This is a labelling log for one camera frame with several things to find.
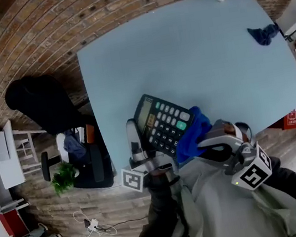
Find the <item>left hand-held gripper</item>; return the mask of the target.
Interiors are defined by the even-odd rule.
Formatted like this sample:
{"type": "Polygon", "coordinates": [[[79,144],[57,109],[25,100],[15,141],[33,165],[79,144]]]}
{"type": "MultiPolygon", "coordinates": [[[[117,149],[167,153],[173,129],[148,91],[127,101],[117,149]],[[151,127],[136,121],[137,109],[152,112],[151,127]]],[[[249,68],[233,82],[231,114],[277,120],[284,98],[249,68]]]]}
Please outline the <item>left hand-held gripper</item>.
{"type": "Polygon", "coordinates": [[[142,192],[144,179],[149,173],[170,168],[175,170],[174,161],[162,152],[143,150],[141,135],[134,119],[128,119],[126,132],[131,158],[128,165],[121,169],[121,183],[123,187],[142,192]]]}

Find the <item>person's right hand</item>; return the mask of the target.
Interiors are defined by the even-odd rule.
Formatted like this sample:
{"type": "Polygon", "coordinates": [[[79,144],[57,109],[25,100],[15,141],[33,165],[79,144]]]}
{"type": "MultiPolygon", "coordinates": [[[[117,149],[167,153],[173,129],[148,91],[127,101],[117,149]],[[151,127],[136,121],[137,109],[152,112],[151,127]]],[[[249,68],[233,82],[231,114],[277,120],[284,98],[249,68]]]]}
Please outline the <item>person's right hand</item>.
{"type": "Polygon", "coordinates": [[[232,136],[232,137],[237,137],[237,131],[236,131],[233,124],[223,122],[222,123],[222,128],[223,128],[223,131],[224,131],[224,133],[226,135],[229,135],[229,136],[232,136]]]}

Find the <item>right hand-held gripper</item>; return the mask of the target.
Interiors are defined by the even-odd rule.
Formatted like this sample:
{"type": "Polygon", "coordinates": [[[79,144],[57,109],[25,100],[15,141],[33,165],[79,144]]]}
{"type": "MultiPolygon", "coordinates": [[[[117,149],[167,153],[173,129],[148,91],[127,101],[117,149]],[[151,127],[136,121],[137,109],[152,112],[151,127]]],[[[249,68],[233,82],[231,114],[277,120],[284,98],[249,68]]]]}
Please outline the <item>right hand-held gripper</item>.
{"type": "Polygon", "coordinates": [[[225,174],[232,177],[231,184],[247,190],[255,190],[272,175],[270,157],[260,147],[246,123],[232,123],[237,137],[228,133],[217,120],[215,129],[211,129],[198,143],[203,153],[199,157],[221,162],[225,174]]]}

